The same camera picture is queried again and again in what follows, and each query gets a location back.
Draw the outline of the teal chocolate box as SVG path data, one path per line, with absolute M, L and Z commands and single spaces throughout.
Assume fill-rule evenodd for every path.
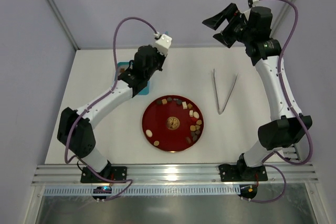
M 119 71 L 118 76 L 119 76 L 121 73 L 125 72 L 126 69 L 129 67 L 129 62 L 128 61 L 120 61 L 120 62 L 118 62 L 117 66 L 118 66 L 118 71 Z M 148 81 L 146 87 L 143 88 L 138 93 L 138 95 L 148 95 L 149 93 L 150 93 L 150 81 Z

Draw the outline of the metal tongs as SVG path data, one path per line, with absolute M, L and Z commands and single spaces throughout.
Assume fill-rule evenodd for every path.
M 212 85 L 218 115 L 224 113 L 233 94 L 237 80 L 238 73 L 223 73 L 215 68 L 212 70 Z

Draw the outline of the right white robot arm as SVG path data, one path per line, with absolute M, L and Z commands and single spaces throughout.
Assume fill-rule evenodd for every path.
M 282 148 L 298 143 L 312 126 L 312 118 L 302 114 L 291 92 L 282 63 L 282 47 L 270 36 L 271 9 L 250 5 L 249 10 L 240 12 L 236 4 L 231 3 L 202 23 L 217 30 L 225 20 L 227 26 L 213 37 L 227 48 L 235 42 L 245 46 L 266 92 L 270 122 L 258 128 L 258 141 L 239 156 L 235 165 L 219 165 L 221 181 L 267 181 L 265 161 L 278 155 Z

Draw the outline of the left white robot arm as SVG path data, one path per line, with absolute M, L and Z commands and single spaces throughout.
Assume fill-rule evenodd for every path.
M 76 110 L 67 107 L 62 111 L 57 140 L 65 146 L 65 163 L 70 163 L 68 153 L 73 152 L 99 181 L 112 182 L 112 165 L 97 149 L 93 131 L 116 107 L 148 86 L 153 74 L 162 70 L 167 53 L 163 46 L 141 46 L 128 68 L 116 73 L 113 85 L 101 96 Z

